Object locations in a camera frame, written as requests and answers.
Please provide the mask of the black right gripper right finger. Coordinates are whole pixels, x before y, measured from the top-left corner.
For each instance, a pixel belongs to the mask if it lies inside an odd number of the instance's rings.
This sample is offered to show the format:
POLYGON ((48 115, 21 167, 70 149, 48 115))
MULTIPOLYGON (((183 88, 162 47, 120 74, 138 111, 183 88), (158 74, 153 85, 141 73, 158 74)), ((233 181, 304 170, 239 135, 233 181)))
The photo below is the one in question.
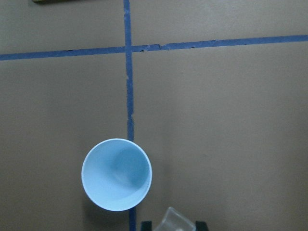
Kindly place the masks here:
POLYGON ((208 226, 205 221, 196 221, 195 222, 196 231, 208 231, 208 226))

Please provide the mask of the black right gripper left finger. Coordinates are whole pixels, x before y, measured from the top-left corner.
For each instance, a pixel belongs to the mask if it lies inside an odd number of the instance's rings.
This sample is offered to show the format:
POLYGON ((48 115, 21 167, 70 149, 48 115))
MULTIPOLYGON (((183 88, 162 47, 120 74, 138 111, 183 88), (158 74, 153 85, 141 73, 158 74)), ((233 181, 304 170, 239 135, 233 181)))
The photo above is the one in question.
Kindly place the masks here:
POLYGON ((152 231, 152 221, 142 221, 140 231, 152 231))

